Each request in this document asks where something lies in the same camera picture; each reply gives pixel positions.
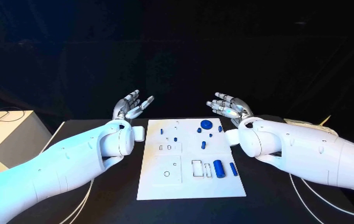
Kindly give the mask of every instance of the black cable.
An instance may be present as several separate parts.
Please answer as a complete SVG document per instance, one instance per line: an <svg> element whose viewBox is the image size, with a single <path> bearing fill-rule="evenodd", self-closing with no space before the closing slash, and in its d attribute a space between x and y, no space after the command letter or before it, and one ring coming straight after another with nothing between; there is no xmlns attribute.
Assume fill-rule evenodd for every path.
<svg viewBox="0 0 354 224"><path fill-rule="evenodd" d="M17 118L17 119L14 119L14 120L9 120L9 121L0 120L0 122L12 122L12 121L20 120L20 119L24 117L24 110L22 110L22 109L20 109L20 108L17 108L17 107L14 107L14 106L7 106L7 107L0 108L0 111L5 111L5 112L7 112L7 113L0 117L0 119L9 113L8 110L4 110L4 109L8 109L8 108L18 109L18 110L22 112L22 114L21 114L20 118Z"/></svg>

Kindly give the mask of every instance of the white cable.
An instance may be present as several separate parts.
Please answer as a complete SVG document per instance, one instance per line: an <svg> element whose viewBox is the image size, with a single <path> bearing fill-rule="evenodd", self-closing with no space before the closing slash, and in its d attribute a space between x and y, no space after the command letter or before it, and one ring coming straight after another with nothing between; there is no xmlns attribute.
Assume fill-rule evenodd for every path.
<svg viewBox="0 0 354 224"><path fill-rule="evenodd" d="M343 213L346 213L346 214L349 214L349 215L354 215L354 213L352 212L349 212L349 211L346 211L346 210L342 210L339 207L336 207L330 202L327 202L322 197L320 197L320 195L314 192L314 190L310 188L310 186L307 185L307 183L306 183L306 181L303 180L303 178L300 178L301 179L301 181L303 181L303 183L304 183L304 185L307 186L307 188L310 189L310 191L313 192L313 194L336 209L336 210L339 210L340 212L343 212Z"/></svg>
<svg viewBox="0 0 354 224"><path fill-rule="evenodd" d="M63 224L63 223L67 221L67 219L72 217L72 215L75 214L75 212L76 212L76 210L79 209L79 207L80 207L80 209L79 209L79 212L80 212L82 207L83 207L85 202L86 202L86 198L88 198L89 192L90 192L92 184L93 184L93 179L90 180L90 184L89 184L89 188L88 188L88 191L86 191L86 195L85 195L85 197L83 197L83 199L82 199L82 201L80 201L77 207L75 208L75 210L72 211L72 213L69 214L69 216L64 218L64 220L63 220L59 224Z"/></svg>
<svg viewBox="0 0 354 224"><path fill-rule="evenodd" d="M296 193L297 193L297 196L298 196L298 198L300 198L300 194L298 194L298 192L297 192L297 189L296 189L294 184L293 184L293 189L294 189L294 191L296 191ZM317 222L319 222L320 224L323 224L323 223L320 222L320 220L317 219L317 217L314 216L314 214L311 213L311 211L309 210L307 205L304 204L301 198L300 198L300 201L301 201L303 206L304 206L306 209L307 209L309 214L314 217L314 219L317 220Z"/></svg>

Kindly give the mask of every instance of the robotic hand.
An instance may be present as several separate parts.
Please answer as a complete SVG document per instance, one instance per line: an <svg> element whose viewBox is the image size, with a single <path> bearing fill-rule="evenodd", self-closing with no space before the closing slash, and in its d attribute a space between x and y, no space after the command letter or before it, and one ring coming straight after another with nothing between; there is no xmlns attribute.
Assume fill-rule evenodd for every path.
<svg viewBox="0 0 354 224"><path fill-rule="evenodd" d="M44 198L88 183L129 155L134 141L144 140L144 128L131 127L128 122L153 101L151 96L138 106L137 96L138 90L118 101L103 126L59 141L30 161L0 173L0 223Z"/></svg>
<svg viewBox="0 0 354 224"><path fill-rule="evenodd" d="M225 132L229 145L310 182L354 189L354 143L319 126L291 125L252 117L246 104L228 95L206 105L231 118L238 129Z"/></svg>

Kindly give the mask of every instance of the hole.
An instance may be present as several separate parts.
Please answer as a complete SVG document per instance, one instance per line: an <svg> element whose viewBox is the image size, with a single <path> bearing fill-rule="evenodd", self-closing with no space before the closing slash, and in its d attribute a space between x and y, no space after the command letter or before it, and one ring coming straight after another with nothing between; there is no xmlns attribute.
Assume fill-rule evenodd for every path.
<svg viewBox="0 0 354 224"><path fill-rule="evenodd" d="M248 123L248 124L245 125L245 127L246 127L246 128L252 128L252 123Z"/></svg>

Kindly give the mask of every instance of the white platform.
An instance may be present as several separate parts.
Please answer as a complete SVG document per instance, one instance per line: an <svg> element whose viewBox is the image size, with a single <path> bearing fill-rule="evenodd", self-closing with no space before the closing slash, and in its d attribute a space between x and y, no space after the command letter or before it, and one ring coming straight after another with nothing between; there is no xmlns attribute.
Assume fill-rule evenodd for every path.
<svg viewBox="0 0 354 224"><path fill-rule="evenodd" d="M219 119L207 119L213 126L197 133L202 120L148 120L137 200L245 196L239 175L233 176L229 167L233 158L223 131L218 132ZM203 177L193 177L192 160L202 162ZM216 178L213 160L222 162L223 178ZM210 167L210 177L205 164Z"/></svg>

